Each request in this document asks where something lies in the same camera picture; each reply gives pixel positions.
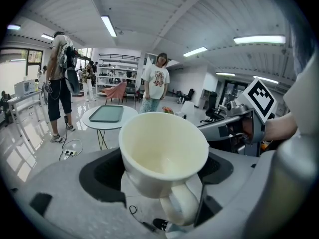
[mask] patterned pants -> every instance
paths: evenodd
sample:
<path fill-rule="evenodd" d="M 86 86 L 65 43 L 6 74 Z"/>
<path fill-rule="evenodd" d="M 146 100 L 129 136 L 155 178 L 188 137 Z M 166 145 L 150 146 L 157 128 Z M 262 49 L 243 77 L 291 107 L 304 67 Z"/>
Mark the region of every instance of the patterned pants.
<path fill-rule="evenodd" d="M 158 109 L 158 106 L 160 104 L 160 100 L 159 99 L 145 99 L 143 98 L 143 102 L 140 108 L 140 113 L 150 113 L 150 112 L 156 112 L 156 110 Z"/>

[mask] hair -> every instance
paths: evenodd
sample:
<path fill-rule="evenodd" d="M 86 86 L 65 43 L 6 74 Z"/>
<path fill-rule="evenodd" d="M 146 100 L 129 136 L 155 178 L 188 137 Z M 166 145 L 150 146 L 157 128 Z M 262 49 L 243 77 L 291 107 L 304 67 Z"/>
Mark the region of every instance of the hair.
<path fill-rule="evenodd" d="M 53 38 L 56 38 L 58 35 L 61 35 L 61 34 L 62 34 L 62 35 L 65 35 L 64 32 L 57 31 L 57 32 L 54 33 Z"/>
<path fill-rule="evenodd" d="M 164 59 L 166 59 L 166 62 L 162 65 L 162 67 L 165 67 L 165 66 L 168 64 L 167 54 L 166 54 L 166 53 L 163 53 L 163 52 L 162 52 L 161 54 L 159 54 L 159 55 L 157 56 L 157 58 L 156 58 L 156 63 L 155 63 L 155 64 L 158 63 L 158 60 L 159 60 L 160 57 L 163 57 Z"/>

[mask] black shorts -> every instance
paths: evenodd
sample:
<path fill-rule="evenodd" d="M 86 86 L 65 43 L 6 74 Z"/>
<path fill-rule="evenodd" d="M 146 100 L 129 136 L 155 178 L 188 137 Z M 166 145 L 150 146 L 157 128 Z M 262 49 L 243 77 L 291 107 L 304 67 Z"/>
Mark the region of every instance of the black shorts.
<path fill-rule="evenodd" d="M 48 110 L 50 121 L 61 118 L 59 100 L 61 100 L 64 114 L 72 112 L 71 109 L 71 92 L 66 86 L 65 78 L 62 80 L 53 80 L 51 82 L 52 94 L 48 95 Z"/>

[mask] ceiling light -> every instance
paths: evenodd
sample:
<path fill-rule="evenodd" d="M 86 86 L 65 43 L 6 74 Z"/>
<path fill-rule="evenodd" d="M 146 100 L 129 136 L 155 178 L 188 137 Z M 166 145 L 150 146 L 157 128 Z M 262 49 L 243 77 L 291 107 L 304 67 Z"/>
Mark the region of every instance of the ceiling light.
<path fill-rule="evenodd" d="M 43 34 L 43 35 L 41 35 L 41 37 L 46 38 L 46 39 L 49 39 L 49 40 L 51 40 L 51 41 L 54 40 L 54 38 L 53 38 L 52 36 L 47 35 L 47 34 Z"/>
<path fill-rule="evenodd" d="M 286 43 L 286 38 L 283 35 L 251 35 L 234 37 L 234 41 L 237 44 L 252 42 Z"/>
<path fill-rule="evenodd" d="M 256 75 L 254 75 L 254 78 L 258 78 L 258 79 L 261 79 L 261 80 L 264 80 L 264 81 L 268 81 L 268 82 L 272 82 L 272 83 L 276 83 L 276 84 L 279 83 L 278 81 L 274 81 L 274 80 L 267 79 L 267 78 L 264 78 L 264 77 L 259 77 L 259 76 L 256 76 Z"/>
<path fill-rule="evenodd" d="M 225 76 L 235 76 L 235 74 L 228 74 L 228 73 L 216 73 L 218 75 L 225 75 Z"/>
<path fill-rule="evenodd" d="M 108 31 L 110 32 L 110 35 L 112 37 L 116 37 L 116 33 L 114 31 L 114 28 L 112 26 L 110 18 L 108 16 L 102 16 L 101 19 L 104 22 L 104 24 L 105 24 L 106 28 L 108 29 Z"/>
<path fill-rule="evenodd" d="M 199 52 L 206 51 L 206 50 L 207 50 L 207 49 L 206 49 L 205 47 L 201 47 L 201 48 L 199 48 L 199 49 L 192 50 L 192 51 L 190 51 L 190 52 L 185 53 L 185 54 L 184 54 L 184 57 L 189 57 L 189 56 L 191 56 L 191 55 L 194 55 L 194 54 L 197 54 L 197 53 L 199 53 Z"/>
<path fill-rule="evenodd" d="M 21 28 L 21 26 L 15 25 L 15 24 L 10 24 L 6 28 L 11 29 L 11 30 L 19 30 Z"/>

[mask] pink chair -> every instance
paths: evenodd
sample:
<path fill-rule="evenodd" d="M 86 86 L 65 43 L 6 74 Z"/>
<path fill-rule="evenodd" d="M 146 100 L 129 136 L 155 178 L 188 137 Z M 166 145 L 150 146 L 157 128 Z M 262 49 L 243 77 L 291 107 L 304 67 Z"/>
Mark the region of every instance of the pink chair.
<path fill-rule="evenodd" d="M 120 104 L 120 99 L 122 99 L 122 102 L 123 102 L 123 96 L 124 96 L 124 92 L 126 89 L 126 84 L 127 84 L 127 82 L 121 82 L 120 84 L 118 84 L 114 87 L 111 87 L 108 89 L 103 89 L 102 93 L 106 94 L 105 104 L 107 103 L 108 99 L 111 99 L 111 101 L 112 101 L 112 98 L 119 99 L 119 104 Z"/>

